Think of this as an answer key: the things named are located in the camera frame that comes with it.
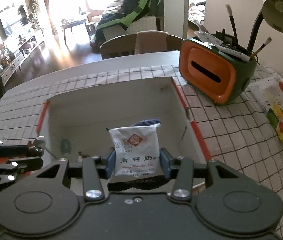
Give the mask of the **white milk snack packet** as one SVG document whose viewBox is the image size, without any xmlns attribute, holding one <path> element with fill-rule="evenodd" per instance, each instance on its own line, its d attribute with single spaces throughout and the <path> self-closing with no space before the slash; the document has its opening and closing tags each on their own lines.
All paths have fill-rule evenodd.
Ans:
<svg viewBox="0 0 283 240">
<path fill-rule="evenodd" d="M 131 125 L 108 130 L 116 152 L 109 191 L 154 190 L 169 182 L 160 166 L 160 126 Z"/>
</svg>

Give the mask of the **light blue snack packet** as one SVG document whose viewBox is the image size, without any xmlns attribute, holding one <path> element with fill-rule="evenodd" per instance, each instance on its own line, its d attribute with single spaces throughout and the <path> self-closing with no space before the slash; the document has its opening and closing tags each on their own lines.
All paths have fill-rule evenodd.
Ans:
<svg viewBox="0 0 283 240">
<path fill-rule="evenodd" d="M 134 123 L 132 126 L 152 126 L 156 124 L 161 124 L 161 120 L 159 118 L 156 119 L 147 119 L 147 120 L 142 120 L 139 122 Z"/>
</svg>

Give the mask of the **red cardboard box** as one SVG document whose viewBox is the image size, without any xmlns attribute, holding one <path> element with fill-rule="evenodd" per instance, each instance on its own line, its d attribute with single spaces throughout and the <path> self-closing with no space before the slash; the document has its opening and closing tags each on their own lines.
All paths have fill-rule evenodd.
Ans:
<svg viewBox="0 0 283 240">
<path fill-rule="evenodd" d="M 110 128 L 160 119 L 160 147 L 174 157 L 204 164 L 210 153 L 190 109 L 172 77 L 111 83 L 65 92 L 49 98 L 37 124 L 46 148 L 44 164 L 79 153 L 103 155 L 113 145 Z"/>
</svg>

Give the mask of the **checkered tablecloth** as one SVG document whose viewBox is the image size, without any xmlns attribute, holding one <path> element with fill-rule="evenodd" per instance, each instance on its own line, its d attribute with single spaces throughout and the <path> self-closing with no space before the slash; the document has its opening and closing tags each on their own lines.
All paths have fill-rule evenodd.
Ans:
<svg viewBox="0 0 283 240">
<path fill-rule="evenodd" d="M 270 187 L 283 200 L 283 143 L 249 91 L 226 106 L 214 106 L 188 86 L 175 66 L 153 66 L 90 74 L 61 70 L 9 90 L 0 101 L 0 139 L 27 142 L 36 134 L 44 102 L 84 87 L 150 77 L 173 77 L 212 157 Z M 283 238 L 283 217 L 277 229 Z"/>
</svg>

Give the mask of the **white tv cabinet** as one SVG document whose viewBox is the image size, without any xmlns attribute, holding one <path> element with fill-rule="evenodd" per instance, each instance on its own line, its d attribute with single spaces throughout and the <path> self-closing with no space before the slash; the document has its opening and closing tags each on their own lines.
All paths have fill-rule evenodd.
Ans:
<svg viewBox="0 0 283 240">
<path fill-rule="evenodd" d="M 7 65 L 0 73 L 2 83 L 5 86 L 16 71 L 21 71 L 22 64 L 28 59 L 32 52 L 44 42 L 43 30 L 39 29 L 24 38 L 24 42 L 11 52 L 6 58 Z"/>
</svg>

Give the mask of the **orange green tissue box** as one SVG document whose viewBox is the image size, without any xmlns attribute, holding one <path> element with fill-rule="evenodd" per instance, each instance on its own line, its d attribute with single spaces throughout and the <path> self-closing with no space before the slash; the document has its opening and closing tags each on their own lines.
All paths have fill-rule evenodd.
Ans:
<svg viewBox="0 0 283 240">
<path fill-rule="evenodd" d="M 255 59 L 243 61 L 194 38 L 181 45 L 181 76 L 218 105 L 236 99 L 247 88 L 256 66 Z"/>
</svg>

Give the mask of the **dark coffee table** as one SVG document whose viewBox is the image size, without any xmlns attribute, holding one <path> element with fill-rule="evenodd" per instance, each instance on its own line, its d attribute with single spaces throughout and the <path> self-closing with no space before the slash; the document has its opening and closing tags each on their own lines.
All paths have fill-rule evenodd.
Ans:
<svg viewBox="0 0 283 240">
<path fill-rule="evenodd" d="M 64 43 L 66 43 L 66 29 L 72 29 L 73 27 L 76 27 L 78 25 L 82 25 L 82 24 L 86 24 L 87 18 L 82 18 L 80 20 L 74 20 L 74 21 L 70 21 L 70 22 L 64 22 L 62 23 L 61 27 L 63 30 L 63 39 L 64 39 Z"/>
</svg>

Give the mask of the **wooden chair far side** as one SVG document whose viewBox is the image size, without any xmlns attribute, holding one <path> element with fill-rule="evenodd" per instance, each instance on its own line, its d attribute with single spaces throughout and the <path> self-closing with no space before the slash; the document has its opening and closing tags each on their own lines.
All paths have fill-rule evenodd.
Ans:
<svg viewBox="0 0 283 240">
<path fill-rule="evenodd" d="M 180 51 L 184 39 L 170 35 L 165 31 L 140 31 L 114 37 L 100 46 L 103 59 L 114 57 Z"/>
</svg>

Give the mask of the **paint brush right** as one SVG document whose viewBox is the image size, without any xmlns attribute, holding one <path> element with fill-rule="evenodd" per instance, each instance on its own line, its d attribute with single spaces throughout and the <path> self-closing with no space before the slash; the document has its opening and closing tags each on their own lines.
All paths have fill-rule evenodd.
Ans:
<svg viewBox="0 0 283 240">
<path fill-rule="evenodd" d="M 272 41 L 271 37 L 268 37 L 265 42 L 250 55 L 250 60 L 252 60 L 263 48 L 265 48 L 266 45 L 268 45 Z"/>
</svg>

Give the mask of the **paint brush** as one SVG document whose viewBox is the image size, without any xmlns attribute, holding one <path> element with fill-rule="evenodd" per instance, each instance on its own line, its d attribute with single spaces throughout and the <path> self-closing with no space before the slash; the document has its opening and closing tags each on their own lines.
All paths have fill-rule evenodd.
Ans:
<svg viewBox="0 0 283 240">
<path fill-rule="evenodd" d="M 271 37 L 268 37 L 265 42 L 250 55 L 250 60 L 252 60 L 263 48 L 265 48 L 266 45 L 268 45 L 272 41 Z"/>
<path fill-rule="evenodd" d="M 235 20 L 234 20 L 234 17 L 233 17 L 233 11 L 232 11 L 232 9 L 231 9 L 231 7 L 230 7 L 229 4 L 226 4 L 225 6 L 226 6 L 226 8 L 227 8 L 227 12 L 228 12 L 228 14 L 229 14 L 231 26 L 232 26 L 232 28 L 233 28 L 234 39 L 235 39 L 235 41 L 234 41 L 234 42 L 235 42 L 234 46 L 238 46 L 238 36 L 237 36 L 237 31 L 236 31 Z"/>
</svg>

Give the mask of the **sofa with green blanket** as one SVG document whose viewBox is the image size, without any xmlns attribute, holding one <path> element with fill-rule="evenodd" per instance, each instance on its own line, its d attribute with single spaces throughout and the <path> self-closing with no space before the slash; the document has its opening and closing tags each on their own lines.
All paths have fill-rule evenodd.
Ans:
<svg viewBox="0 0 283 240">
<path fill-rule="evenodd" d="M 97 49 L 105 42 L 106 39 L 103 31 L 107 28 L 120 26 L 124 31 L 127 31 L 133 22 L 149 13 L 151 4 L 152 0 L 124 0 L 118 12 L 103 16 L 99 21 L 95 37 L 90 41 L 90 46 L 93 49 Z"/>
</svg>

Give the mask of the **paint brush left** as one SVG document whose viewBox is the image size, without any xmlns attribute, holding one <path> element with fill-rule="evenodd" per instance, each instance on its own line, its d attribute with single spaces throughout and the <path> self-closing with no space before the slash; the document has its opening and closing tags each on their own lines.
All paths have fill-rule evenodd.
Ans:
<svg viewBox="0 0 283 240">
<path fill-rule="evenodd" d="M 226 6 L 226 8 L 227 8 L 227 12 L 228 12 L 228 14 L 229 14 L 231 26 L 232 26 L 232 28 L 233 28 L 234 39 L 235 39 L 235 41 L 234 41 L 234 42 L 235 42 L 234 46 L 238 46 L 238 36 L 237 36 L 237 31 L 236 31 L 235 20 L 234 20 L 234 17 L 233 17 L 233 11 L 232 11 L 232 9 L 231 9 L 231 7 L 230 7 L 229 4 L 226 4 L 225 6 Z"/>
</svg>

